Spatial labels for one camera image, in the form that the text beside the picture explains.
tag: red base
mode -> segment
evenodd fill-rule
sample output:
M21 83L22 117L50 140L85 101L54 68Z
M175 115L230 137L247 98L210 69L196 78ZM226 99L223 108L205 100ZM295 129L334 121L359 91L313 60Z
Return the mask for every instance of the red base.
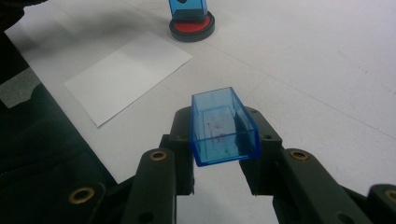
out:
M196 42L203 40L215 31L215 17L207 11L207 16L203 22L180 22L169 23L172 37L181 42Z
M182 33L195 33L204 30L210 23L210 17L206 16L204 22L175 22L174 28Z

